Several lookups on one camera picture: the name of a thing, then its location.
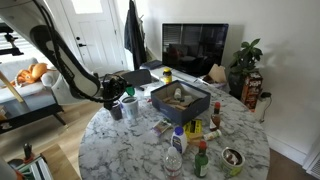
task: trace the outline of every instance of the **door window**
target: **door window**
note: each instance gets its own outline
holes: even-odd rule
[[[101,0],[72,0],[76,14],[102,13]]]

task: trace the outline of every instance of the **plastic bottle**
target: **plastic bottle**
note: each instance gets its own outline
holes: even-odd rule
[[[164,159],[164,168],[167,179],[179,179],[181,177],[182,158],[174,147],[169,147]]]
[[[176,99],[176,100],[180,100],[181,99],[181,89],[180,88],[177,88],[174,91],[174,99]]]
[[[214,104],[214,113],[211,115],[210,131],[215,131],[220,128],[220,103]]]
[[[172,73],[170,68],[163,69],[163,81],[165,84],[169,84],[172,82]]]
[[[214,139],[214,138],[216,138],[216,137],[219,137],[219,136],[221,136],[221,135],[222,135],[222,133],[221,133],[221,131],[218,129],[218,130],[216,130],[216,131],[213,131],[213,132],[211,132],[211,133],[208,133],[208,134],[203,135],[203,139],[206,140],[206,141],[210,141],[210,140],[212,140],[212,139]]]
[[[194,174],[199,178],[205,177],[208,172],[209,159],[206,155],[206,150],[207,143],[203,140],[200,141],[199,152],[194,158]]]
[[[183,154],[186,150],[188,145],[187,135],[186,133],[184,133],[182,127],[178,126],[174,129],[174,132],[171,137],[171,145],[175,147],[177,151],[181,154]]]

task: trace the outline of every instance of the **television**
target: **television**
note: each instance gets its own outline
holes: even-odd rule
[[[162,24],[162,64],[194,77],[221,64],[228,24]]]

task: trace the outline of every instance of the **chair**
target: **chair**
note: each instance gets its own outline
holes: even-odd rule
[[[152,82],[151,74],[148,69],[138,69],[122,74],[121,76],[134,87],[139,87]]]

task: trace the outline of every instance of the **black jacket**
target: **black jacket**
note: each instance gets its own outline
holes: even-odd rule
[[[129,3],[127,21],[124,29],[124,47],[132,53],[135,70],[139,69],[142,63],[147,62],[144,41],[139,29],[135,5],[132,0],[130,0]]]

